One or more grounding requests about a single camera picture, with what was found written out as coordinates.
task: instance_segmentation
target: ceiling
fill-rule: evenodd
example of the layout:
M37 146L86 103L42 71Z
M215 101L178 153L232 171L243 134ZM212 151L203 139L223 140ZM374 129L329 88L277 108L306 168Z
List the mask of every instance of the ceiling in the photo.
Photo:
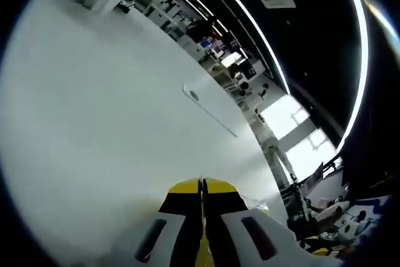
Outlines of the ceiling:
M200 1L244 49L265 59L275 82L285 89L270 51L237 2ZM241 1L270 43L291 92L296 96L294 83L302 87L345 128L360 75L361 42L353 0L294 0L296 8L287 9L267 9L261 0ZM196 0L191 2L202 9ZM338 135L330 138L339 143Z

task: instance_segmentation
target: white table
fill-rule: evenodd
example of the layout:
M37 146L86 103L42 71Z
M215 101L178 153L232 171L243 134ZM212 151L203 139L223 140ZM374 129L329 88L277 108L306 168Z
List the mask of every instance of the white table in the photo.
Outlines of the white table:
M2 172L23 220L62 265L101 256L171 186L198 176L264 199L285 222L240 109L138 11L99 17L77 0L32 0L1 68Z
M176 42L197 62L206 55L204 48L196 44L187 34L181 36Z

